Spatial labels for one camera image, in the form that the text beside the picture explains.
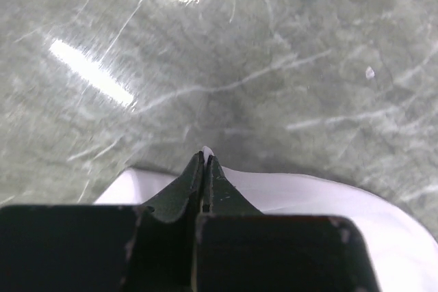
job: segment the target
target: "floor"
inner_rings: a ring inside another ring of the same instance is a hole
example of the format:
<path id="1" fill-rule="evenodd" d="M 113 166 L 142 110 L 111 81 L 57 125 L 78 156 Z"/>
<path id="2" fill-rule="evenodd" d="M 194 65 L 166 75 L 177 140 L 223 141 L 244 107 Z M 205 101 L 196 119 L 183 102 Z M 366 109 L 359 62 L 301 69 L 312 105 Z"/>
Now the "floor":
<path id="1" fill-rule="evenodd" d="M 437 0 L 0 0 L 0 204 L 91 203 L 203 145 L 438 237 Z"/>

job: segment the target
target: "white fabric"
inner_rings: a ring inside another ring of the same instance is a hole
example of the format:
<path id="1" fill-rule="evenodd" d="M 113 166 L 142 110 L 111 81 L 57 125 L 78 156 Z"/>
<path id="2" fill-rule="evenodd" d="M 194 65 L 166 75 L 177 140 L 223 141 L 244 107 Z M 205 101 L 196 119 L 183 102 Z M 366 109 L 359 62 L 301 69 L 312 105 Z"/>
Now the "white fabric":
<path id="1" fill-rule="evenodd" d="M 438 292 L 438 245 L 398 207 L 361 189 L 296 174 L 224 168 L 237 190 L 264 213 L 340 215 L 362 232 L 382 292 Z M 95 204 L 140 204 L 175 177 L 128 169 Z"/>

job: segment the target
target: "white cloth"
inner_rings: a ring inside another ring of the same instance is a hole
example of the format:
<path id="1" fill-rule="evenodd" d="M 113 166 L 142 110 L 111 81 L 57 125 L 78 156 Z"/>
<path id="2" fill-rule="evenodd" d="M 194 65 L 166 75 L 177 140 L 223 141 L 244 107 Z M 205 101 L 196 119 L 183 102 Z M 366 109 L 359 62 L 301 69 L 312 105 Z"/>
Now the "white cloth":
<path id="1" fill-rule="evenodd" d="M 237 190 L 264 213 L 339 215 L 362 232 L 382 292 L 438 292 L 438 245 L 398 207 L 344 184 L 297 174 L 224 168 Z M 128 169 L 95 204 L 140 204 L 175 177 Z"/>

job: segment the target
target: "gray marble surface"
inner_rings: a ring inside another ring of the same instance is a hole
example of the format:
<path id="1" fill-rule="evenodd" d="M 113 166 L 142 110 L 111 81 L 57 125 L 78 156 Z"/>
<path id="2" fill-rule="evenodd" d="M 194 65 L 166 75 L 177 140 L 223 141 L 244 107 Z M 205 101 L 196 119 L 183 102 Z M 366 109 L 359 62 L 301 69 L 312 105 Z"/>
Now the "gray marble surface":
<path id="1" fill-rule="evenodd" d="M 0 8 L 0 204 L 89 203 L 206 144 L 236 170 L 360 186 L 438 237 L 437 0 Z"/>

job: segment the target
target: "small white debris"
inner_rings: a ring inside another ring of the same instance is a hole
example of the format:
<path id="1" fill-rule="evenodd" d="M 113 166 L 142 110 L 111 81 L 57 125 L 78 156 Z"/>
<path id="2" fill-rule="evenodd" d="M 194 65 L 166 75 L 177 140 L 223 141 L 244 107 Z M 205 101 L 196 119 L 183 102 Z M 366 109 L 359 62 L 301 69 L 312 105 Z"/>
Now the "small white debris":
<path id="1" fill-rule="evenodd" d="M 367 67 L 367 70 L 365 71 L 365 76 L 367 77 L 368 80 L 376 76 L 376 73 L 374 72 L 371 66 Z"/>

